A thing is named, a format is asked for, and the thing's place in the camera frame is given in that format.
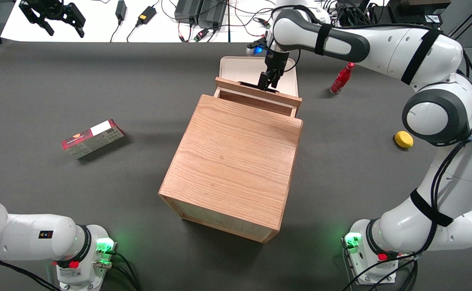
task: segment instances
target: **white table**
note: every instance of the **white table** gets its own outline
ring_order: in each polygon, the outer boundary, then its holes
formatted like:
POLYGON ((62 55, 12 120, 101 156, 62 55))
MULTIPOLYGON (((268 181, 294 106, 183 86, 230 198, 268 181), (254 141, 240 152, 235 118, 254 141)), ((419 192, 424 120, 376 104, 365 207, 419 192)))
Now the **white table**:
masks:
MULTIPOLYGON (((44 42, 109 42, 110 37, 116 27, 118 21, 114 15, 118 0, 109 0, 106 4, 99 0, 73 0, 79 8, 83 16, 86 18, 83 31, 85 37, 80 38, 75 29, 69 24, 62 21, 47 20, 51 27, 55 30, 55 34, 50 36, 43 28, 36 24, 28 22, 22 11, 18 8, 19 2, 17 0, 14 9, 8 18, 1 37, 16 40, 16 41, 44 41, 44 42)), ((132 28, 137 21, 138 16, 144 11, 147 6, 155 4, 157 0, 125 0, 127 10, 125 21, 121 24, 120 29, 114 35, 114 42, 125 42, 127 35, 129 35, 132 28)), ((178 24, 175 20, 170 19, 163 13, 164 11, 171 17, 174 17, 175 6, 178 0, 160 0, 155 9, 157 14, 146 25, 140 26, 131 35, 130 42, 181 42, 178 37, 177 27, 180 27, 182 35, 187 38, 189 35, 189 25, 185 23, 178 24)), ((371 0, 379 5, 382 5, 383 0, 371 0)), ((261 8, 273 8, 273 4, 266 0, 230 0, 230 5, 238 7, 243 11, 255 13, 261 8)), ((320 7, 319 2, 314 2, 314 7, 320 7)), ((234 7, 227 7, 225 10, 225 18, 223 24, 228 24, 228 13, 230 13, 230 35, 231 42, 252 42, 259 37, 249 35, 241 26, 240 20, 235 15, 234 7)), ((236 12, 244 23, 247 23, 253 14, 236 12)), ((257 15, 257 17, 268 19, 270 13, 257 15)), ((201 31, 197 25, 192 28, 191 39, 201 31)), ((262 35, 265 28, 259 23, 251 21, 247 25, 247 30, 254 35, 262 35)), ((218 31, 211 42, 228 42, 228 26, 223 26, 218 31)), ((201 42, 207 41, 210 37, 208 35, 201 42)))

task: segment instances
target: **green indicator light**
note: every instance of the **green indicator light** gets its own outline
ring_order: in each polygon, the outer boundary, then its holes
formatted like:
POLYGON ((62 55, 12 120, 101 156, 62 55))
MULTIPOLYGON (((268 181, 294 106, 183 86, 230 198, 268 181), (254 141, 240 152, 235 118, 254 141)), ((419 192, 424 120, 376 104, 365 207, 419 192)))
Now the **green indicator light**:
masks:
POLYGON ((358 232, 349 232, 349 234, 346 234, 344 240, 346 241, 348 247, 358 247, 358 244, 360 241, 362 241, 362 235, 358 232))
POLYGON ((114 240, 111 238, 102 238, 96 241, 96 250, 101 252, 112 251, 114 247, 114 240))

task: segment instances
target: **red bottle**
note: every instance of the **red bottle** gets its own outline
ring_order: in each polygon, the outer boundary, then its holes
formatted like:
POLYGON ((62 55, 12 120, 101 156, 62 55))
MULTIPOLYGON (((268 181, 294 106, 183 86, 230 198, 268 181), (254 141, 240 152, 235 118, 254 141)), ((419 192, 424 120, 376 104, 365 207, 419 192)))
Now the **red bottle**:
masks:
POLYGON ((333 94, 338 94, 344 87, 344 85, 349 81, 349 78, 351 77, 351 70, 354 68, 354 63, 349 63, 347 66, 338 73, 338 76, 336 77, 335 81, 333 82, 333 85, 331 85, 330 91, 333 94))

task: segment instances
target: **red and white box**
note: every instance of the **red and white box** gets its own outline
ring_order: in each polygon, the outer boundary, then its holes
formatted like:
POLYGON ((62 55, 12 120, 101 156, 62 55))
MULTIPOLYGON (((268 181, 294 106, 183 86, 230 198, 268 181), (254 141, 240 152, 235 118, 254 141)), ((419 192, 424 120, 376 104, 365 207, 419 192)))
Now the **red and white box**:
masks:
POLYGON ((109 119, 63 140, 62 149, 75 158, 81 158, 123 136, 125 136, 125 132, 118 127, 113 119, 109 119))

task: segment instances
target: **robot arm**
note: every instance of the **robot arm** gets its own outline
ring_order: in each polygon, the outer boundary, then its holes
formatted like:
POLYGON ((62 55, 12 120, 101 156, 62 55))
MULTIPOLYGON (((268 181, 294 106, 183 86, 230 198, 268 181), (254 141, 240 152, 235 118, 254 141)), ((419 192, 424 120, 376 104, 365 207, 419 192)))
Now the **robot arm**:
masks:
MULTIPOLYGON (((267 35, 267 59, 276 58, 277 61, 269 61, 267 64, 271 78, 260 82, 264 85, 261 88, 263 90, 277 83, 282 72, 277 74, 274 70, 282 66, 280 61, 286 64, 289 51, 297 49, 352 61, 404 81, 412 56, 428 32, 424 28, 404 26, 334 28, 329 24, 312 23, 306 11, 290 8, 278 9, 274 15, 276 17, 267 35)), ((445 82, 455 73, 461 59, 461 45, 445 35, 439 35, 408 84, 418 91, 428 84, 445 82)))
POLYGON ((8 214, 0 203, 0 260, 52 260, 60 288, 97 291, 116 243, 99 225, 54 214, 8 214))
MULTIPOLYGON (((454 144, 472 136, 472 84, 456 70, 462 47, 445 35, 416 26, 334 28, 317 21, 310 9, 295 0, 278 0, 266 39, 267 71, 258 88, 275 88, 291 50, 326 55, 399 79, 416 92, 402 120, 418 138, 438 147, 423 182, 398 207, 379 219, 354 223, 346 236, 349 258, 358 284, 375 284, 397 269, 397 260, 373 267, 380 258, 415 253, 423 248, 435 220, 432 181, 454 144)), ((438 225, 428 250, 472 247, 472 142, 450 162, 437 190, 438 212, 452 221, 438 225)), ((394 283, 395 273, 384 283, 394 283)))

